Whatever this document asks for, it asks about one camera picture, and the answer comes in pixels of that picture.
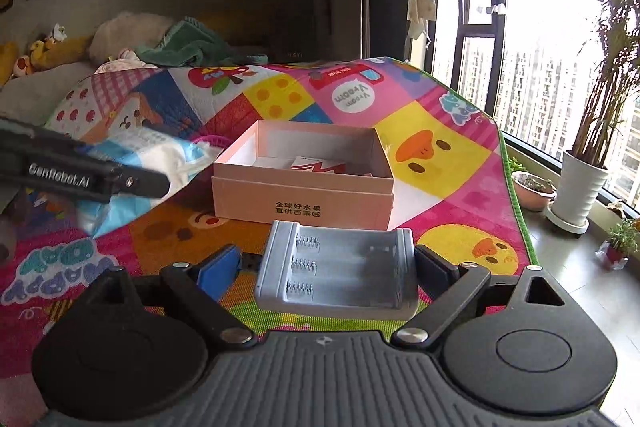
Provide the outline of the small red potted plant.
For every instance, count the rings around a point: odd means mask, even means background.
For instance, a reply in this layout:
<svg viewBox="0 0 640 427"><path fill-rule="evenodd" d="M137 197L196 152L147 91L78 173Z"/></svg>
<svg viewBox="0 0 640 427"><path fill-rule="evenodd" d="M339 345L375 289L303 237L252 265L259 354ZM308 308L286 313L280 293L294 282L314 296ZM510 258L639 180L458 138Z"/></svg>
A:
<svg viewBox="0 0 640 427"><path fill-rule="evenodd" d="M639 252L639 220L623 219L608 230L597 257L609 270L621 270Z"/></svg>

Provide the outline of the blue white wipes packet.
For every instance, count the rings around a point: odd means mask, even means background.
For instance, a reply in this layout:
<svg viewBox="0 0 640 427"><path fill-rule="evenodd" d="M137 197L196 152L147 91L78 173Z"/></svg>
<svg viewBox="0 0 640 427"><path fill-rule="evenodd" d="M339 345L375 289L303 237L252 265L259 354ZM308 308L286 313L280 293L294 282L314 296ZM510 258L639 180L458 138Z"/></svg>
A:
<svg viewBox="0 0 640 427"><path fill-rule="evenodd" d="M122 189L108 202L75 204L76 225L99 237L128 225L187 187L213 165L221 149L139 127L88 145L84 152L122 167Z"/></svg>

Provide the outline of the small pink plant pot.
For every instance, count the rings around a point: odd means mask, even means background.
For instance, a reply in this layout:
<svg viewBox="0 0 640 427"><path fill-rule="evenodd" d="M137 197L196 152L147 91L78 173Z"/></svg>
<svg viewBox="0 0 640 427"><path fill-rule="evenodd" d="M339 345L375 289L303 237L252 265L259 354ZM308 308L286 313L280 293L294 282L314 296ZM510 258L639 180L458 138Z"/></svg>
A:
<svg viewBox="0 0 640 427"><path fill-rule="evenodd" d="M550 180L525 171L512 173L511 179L516 197L523 209L541 212L555 200L556 188Z"/></svg>

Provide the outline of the pink white cloth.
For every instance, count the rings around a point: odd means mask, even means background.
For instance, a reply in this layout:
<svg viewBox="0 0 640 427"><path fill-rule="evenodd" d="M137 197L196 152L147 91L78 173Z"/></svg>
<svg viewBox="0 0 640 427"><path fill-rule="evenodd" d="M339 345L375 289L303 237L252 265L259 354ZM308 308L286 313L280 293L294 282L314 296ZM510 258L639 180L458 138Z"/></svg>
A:
<svg viewBox="0 0 640 427"><path fill-rule="evenodd" d="M143 62L134 50L124 49L118 57L110 58L94 72L96 74L103 74L104 72L119 72L120 70L130 69L157 69L157 66Z"/></svg>

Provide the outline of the yellow plush toy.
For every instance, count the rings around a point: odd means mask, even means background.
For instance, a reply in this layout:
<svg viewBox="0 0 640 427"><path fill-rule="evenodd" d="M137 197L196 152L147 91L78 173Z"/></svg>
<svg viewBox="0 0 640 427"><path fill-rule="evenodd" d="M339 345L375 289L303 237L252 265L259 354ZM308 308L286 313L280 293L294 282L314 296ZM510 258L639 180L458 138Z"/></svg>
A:
<svg viewBox="0 0 640 427"><path fill-rule="evenodd" d="M28 52L17 57L13 65L13 77L24 77L34 72L82 62L88 56L93 36L73 37L66 34L66 27L55 24L44 37L35 40Z"/></svg>

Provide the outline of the red white card booklet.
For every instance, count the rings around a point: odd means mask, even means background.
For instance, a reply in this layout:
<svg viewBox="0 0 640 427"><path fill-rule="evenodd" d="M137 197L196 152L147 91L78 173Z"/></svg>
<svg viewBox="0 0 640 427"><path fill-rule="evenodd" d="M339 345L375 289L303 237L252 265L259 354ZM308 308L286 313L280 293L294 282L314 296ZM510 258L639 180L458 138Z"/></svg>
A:
<svg viewBox="0 0 640 427"><path fill-rule="evenodd" d="M291 170L315 173L348 174L349 176L373 176L370 168L339 159L296 156L288 166Z"/></svg>

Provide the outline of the green towel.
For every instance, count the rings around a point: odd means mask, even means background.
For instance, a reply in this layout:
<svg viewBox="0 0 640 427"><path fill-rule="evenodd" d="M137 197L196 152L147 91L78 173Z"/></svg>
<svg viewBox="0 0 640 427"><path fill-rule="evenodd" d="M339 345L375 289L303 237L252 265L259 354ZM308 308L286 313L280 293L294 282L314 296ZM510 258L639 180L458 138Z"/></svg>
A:
<svg viewBox="0 0 640 427"><path fill-rule="evenodd" d="M193 17L185 17L168 29L160 43L134 49L142 62L160 67L212 67L266 65L266 54L246 54Z"/></svg>

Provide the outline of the potted palm plant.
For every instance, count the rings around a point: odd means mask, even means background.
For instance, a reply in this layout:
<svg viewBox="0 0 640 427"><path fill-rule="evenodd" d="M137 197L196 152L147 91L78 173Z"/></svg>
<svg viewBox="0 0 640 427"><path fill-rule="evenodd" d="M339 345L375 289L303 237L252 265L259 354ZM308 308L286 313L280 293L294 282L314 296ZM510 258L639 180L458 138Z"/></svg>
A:
<svg viewBox="0 0 640 427"><path fill-rule="evenodd" d="M598 0L602 49L573 145L563 153L555 200L544 210L552 225L582 235L608 177L606 158L627 98L639 91L639 0Z"/></svg>

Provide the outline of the pink cardboard box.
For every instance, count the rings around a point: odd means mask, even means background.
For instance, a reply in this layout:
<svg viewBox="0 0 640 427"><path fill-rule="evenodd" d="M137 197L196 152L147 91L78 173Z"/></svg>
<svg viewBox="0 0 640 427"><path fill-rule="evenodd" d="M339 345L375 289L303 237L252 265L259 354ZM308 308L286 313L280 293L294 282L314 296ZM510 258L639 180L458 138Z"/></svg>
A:
<svg viewBox="0 0 640 427"><path fill-rule="evenodd" d="M373 176L295 171L296 156L339 159ZM258 120L213 165L215 213L230 220L345 229L390 228L395 179L372 128Z"/></svg>

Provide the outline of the grey battery charger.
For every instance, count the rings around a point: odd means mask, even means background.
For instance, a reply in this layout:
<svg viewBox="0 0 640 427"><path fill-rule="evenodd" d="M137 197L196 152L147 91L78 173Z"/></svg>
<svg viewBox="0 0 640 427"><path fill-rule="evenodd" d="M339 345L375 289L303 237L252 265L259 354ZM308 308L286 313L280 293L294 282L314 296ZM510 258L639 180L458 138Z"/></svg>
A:
<svg viewBox="0 0 640 427"><path fill-rule="evenodd" d="M408 320L419 304L412 232L273 222L254 298L272 312Z"/></svg>

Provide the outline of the magenta plastic basket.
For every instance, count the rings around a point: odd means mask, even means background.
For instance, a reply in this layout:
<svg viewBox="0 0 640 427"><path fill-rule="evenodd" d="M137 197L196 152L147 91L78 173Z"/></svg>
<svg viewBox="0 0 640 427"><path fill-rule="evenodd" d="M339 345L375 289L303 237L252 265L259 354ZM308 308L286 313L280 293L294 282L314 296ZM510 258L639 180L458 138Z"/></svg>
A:
<svg viewBox="0 0 640 427"><path fill-rule="evenodd" d="M221 148L221 150L224 150L233 143L232 140L216 134L202 135L198 138L193 139L192 142L198 144L206 144L211 147L218 147Z"/></svg>

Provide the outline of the cream pillow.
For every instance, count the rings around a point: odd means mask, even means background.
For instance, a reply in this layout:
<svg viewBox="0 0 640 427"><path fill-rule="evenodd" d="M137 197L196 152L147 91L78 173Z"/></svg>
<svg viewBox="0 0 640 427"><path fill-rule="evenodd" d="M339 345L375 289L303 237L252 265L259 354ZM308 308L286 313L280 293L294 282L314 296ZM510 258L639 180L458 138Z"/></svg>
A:
<svg viewBox="0 0 640 427"><path fill-rule="evenodd" d="M155 48L174 23L165 15L121 12L96 28L88 57L99 66L124 49Z"/></svg>

